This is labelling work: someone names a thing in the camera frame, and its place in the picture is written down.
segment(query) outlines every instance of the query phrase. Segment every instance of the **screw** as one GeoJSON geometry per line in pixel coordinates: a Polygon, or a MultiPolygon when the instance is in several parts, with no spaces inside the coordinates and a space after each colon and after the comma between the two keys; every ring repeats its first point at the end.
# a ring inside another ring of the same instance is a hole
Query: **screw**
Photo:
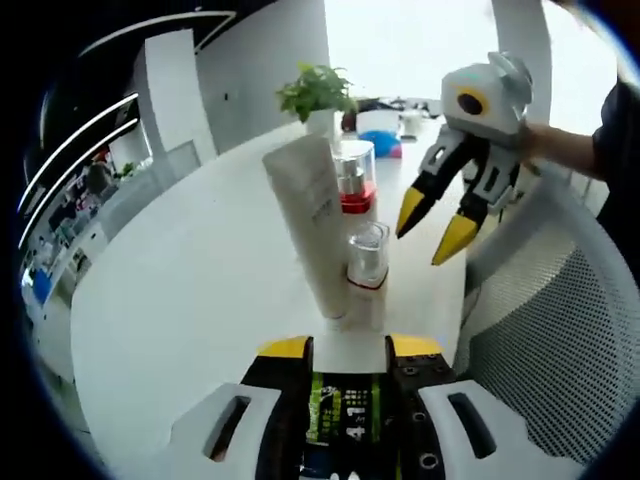
{"type": "Polygon", "coordinates": [[[432,470],[438,466],[438,457],[433,453],[423,453],[420,455],[420,466],[425,470],[432,470]]]}

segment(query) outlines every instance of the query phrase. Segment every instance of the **white chair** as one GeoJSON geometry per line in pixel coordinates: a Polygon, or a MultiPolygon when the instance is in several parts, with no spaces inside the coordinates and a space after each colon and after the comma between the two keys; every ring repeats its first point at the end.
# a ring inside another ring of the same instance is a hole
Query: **white chair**
{"type": "Polygon", "coordinates": [[[553,175],[516,208],[469,253],[454,369],[522,415],[545,452],[586,464],[640,396],[638,289],[553,175]]]}

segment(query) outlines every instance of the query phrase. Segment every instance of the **white table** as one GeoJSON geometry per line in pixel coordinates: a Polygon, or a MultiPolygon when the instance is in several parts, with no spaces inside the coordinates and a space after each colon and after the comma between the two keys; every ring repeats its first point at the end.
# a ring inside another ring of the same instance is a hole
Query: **white table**
{"type": "MultiPolygon", "coordinates": [[[[404,145],[404,159],[377,162],[378,218],[392,228],[438,128],[404,145]]],[[[323,329],[261,162],[303,134],[288,125],[205,164],[137,215],[79,285],[76,385],[111,467],[164,446],[172,422],[220,383],[239,381],[265,341],[323,329]]],[[[458,177],[390,246],[387,330],[435,337],[450,363],[465,258],[430,263],[462,193],[458,177]]]]}

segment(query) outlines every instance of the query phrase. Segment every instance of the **white tube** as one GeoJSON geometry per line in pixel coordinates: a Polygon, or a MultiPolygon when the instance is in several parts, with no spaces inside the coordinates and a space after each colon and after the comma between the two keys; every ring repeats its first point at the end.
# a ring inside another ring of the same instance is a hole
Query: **white tube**
{"type": "Polygon", "coordinates": [[[262,162],[322,315],[343,317],[349,306],[346,239],[327,139],[302,137],[262,162]]]}

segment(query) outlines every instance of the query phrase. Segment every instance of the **small robot head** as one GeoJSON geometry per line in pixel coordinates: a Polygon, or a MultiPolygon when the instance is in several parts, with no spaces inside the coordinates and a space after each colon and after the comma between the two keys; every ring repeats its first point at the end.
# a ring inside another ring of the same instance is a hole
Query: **small robot head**
{"type": "Polygon", "coordinates": [[[451,128],[512,146],[517,144],[533,82],[524,62],[509,53],[489,53],[442,79],[442,108],[451,128]]]}

